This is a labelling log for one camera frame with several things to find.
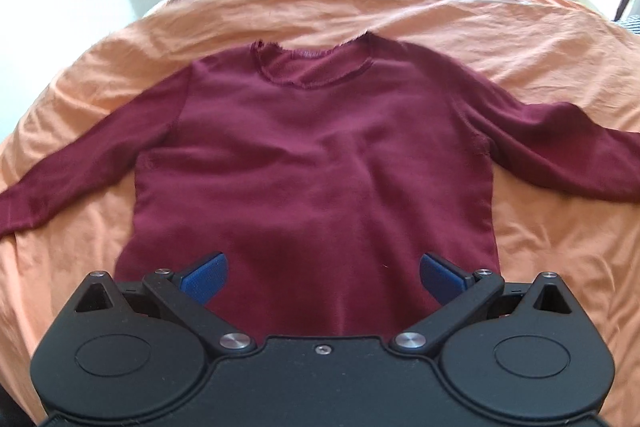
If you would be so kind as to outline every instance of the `striped fabric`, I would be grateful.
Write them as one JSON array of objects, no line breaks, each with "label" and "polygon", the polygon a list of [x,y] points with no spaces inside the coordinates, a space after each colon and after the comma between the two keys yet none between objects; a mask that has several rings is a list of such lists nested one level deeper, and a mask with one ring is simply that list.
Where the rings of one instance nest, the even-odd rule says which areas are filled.
[{"label": "striped fabric", "polygon": [[640,15],[632,15],[631,17],[616,22],[616,24],[619,24],[632,33],[640,35]]}]

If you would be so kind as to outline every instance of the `sweater neckline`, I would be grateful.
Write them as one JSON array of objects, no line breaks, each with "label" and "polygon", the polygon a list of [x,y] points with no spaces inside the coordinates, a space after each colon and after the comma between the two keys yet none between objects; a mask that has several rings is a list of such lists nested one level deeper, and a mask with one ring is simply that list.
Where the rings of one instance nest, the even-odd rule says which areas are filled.
[{"label": "sweater neckline", "polygon": [[351,80],[374,60],[374,35],[367,31],[333,48],[283,48],[277,42],[256,41],[251,46],[258,73],[277,86],[318,89]]}]

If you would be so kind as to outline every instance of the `bed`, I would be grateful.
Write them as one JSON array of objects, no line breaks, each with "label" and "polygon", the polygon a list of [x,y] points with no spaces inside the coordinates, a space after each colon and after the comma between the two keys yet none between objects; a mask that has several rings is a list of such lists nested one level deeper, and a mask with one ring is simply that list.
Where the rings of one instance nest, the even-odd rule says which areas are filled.
[{"label": "bed", "polygon": [[[524,102],[567,100],[640,131],[640,36],[569,0],[163,0],[51,81],[0,145],[0,190],[195,58],[257,39],[327,48],[365,30],[452,55]],[[113,270],[133,181],[0,240],[0,383],[36,421],[30,356],[85,274]],[[495,166],[493,212],[505,279],[562,275],[616,360],[604,418],[640,427],[640,204],[532,187]]]}]

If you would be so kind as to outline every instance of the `metal screw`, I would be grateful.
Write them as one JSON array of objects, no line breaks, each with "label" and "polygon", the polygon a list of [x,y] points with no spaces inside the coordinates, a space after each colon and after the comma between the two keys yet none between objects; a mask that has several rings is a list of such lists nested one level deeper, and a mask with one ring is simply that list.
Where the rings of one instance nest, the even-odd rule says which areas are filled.
[{"label": "metal screw", "polygon": [[396,336],[396,344],[405,349],[418,349],[418,347],[424,346],[427,343],[427,339],[420,333],[415,331],[405,331]]},{"label": "metal screw", "polygon": [[316,353],[318,355],[329,355],[334,350],[331,346],[316,346]]},{"label": "metal screw", "polygon": [[227,333],[220,337],[220,346],[226,349],[244,349],[251,344],[251,337],[244,333]]}]

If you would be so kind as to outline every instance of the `sweater seam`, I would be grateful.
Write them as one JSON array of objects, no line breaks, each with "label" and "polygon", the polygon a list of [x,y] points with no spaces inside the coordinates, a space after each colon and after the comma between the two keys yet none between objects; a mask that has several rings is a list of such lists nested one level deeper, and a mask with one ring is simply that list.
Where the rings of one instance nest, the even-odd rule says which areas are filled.
[{"label": "sweater seam", "polygon": [[171,134],[175,132],[176,128],[178,127],[178,122],[180,121],[180,118],[184,113],[184,108],[187,106],[187,100],[189,100],[189,96],[191,94],[191,81],[193,79],[193,65],[190,64],[188,67],[189,67],[189,78],[187,79],[187,85],[184,89],[185,93],[184,93],[184,101],[182,102],[182,107],[180,108],[180,111],[178,111],[175,118],[169,124],[169,128],[167,130],[166,136],[164,140],[162,140],[162,142],[165,142],[171,136]]},{"label": "sweater seam", "polygon": [[464,111],[462,111],[462,108],[460,107],[458,98],[460,95],[460,86],[458,85],[458,83],[456,83],[456,92],[455,92],[455,96],[452,95],[452,93],[448,92],[447,93],[449,96],[449,99],[451,101],[453,110],[455,111],[455,113],[458,115],[458,117],[460,118],[460,120],[463,121],[463,123],[466,125],[466,127],[469,129],[469,131],[471,131],[473,138],[472,138],[472,151],[475,153],[479,153],[483,156],[487,156],[489,155],[489,147],[487,147],[487,142],[488,142],[488,138],[480,133],[478,131],[478,129],[476,129],[471,122],[469,122],[469,119],[466,117],[466,115],[464,114]]}]

